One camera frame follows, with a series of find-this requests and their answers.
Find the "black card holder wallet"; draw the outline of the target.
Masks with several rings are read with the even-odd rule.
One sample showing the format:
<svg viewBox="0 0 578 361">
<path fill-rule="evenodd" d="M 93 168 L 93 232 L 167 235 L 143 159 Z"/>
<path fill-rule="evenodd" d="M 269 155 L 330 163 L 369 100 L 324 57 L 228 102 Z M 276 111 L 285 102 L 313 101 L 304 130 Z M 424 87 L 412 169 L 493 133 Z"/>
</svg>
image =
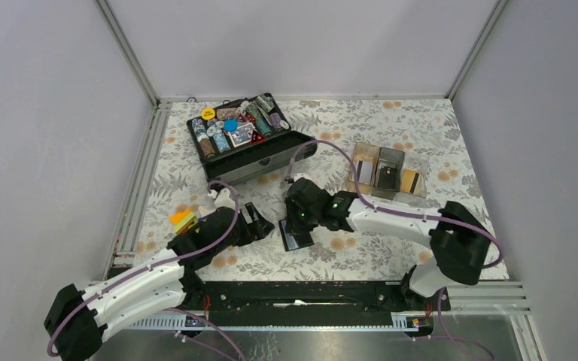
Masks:
<svg viewBox="0 0 578 361">
<path fill-rule="evenodd" d="M 291 252 L 314 245 L 312 236 L 309 233 L 299 235 L 290 234 L 286 229 L 286 219 L 279 220 L 278 227 L 281 234 L 283 247 L 286 252 Z"/>
</svg>

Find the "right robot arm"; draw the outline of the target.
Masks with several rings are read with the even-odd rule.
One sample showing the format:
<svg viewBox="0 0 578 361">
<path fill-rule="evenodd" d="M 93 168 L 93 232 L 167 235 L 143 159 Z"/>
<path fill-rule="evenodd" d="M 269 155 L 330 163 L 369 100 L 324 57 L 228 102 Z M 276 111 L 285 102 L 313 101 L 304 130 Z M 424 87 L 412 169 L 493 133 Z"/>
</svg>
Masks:
<svg viewBox="0 0 578 361">
<path fill-rule="evenodd" d="M 285 231 L 295 238 L 321 226 L 333 232 L 390 235 L 430 249 L 431 258 L 402 280 L 401 298 L 413 310 L 448 285 L 478 284 L 491 245 L 485 227 L 453 201 L 440 209 L 372 203 L 356 192 L 331 194 L 310 178 L 299 177 L 288 188 L 285 205 Z"/>
</svg>

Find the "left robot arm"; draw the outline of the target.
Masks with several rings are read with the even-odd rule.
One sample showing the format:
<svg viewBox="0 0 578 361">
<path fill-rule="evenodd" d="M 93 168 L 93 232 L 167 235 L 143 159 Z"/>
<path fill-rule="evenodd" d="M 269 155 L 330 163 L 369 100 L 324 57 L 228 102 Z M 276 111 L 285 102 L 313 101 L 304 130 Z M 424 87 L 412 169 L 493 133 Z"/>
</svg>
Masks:
<svg viewBox="0 0 578 361">
<path fill-rule="evenodd" d="M 125 326 L 166 308 L 199 306 L 203 282 L 196 271 L 228 247 L 242 247 L 270 235 L 275 227 L 252 203 L 240 205 L 235 190 L 214 195 L 214 208 L 192 217 L 160 251 L 115 277 L 83 289 L 58 291 L 44 320 L 47 354 L 86 360 Z"/>
</svg>

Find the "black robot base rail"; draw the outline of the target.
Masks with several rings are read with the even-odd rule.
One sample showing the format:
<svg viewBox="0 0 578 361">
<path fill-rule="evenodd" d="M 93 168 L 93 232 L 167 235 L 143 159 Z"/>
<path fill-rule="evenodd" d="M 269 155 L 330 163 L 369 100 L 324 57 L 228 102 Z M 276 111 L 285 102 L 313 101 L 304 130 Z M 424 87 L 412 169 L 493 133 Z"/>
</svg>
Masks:
<svg viewBox="0 0 578 361">
<path fill-rule="evenodd" d="M 371 311 L 449 311 L 447 293 L 430 298 L 402 291 L 397 281 L 206 281 L 175 308 L 185 311 L 243 311 L 254 306 L 355 306 Z"/>
</svg>

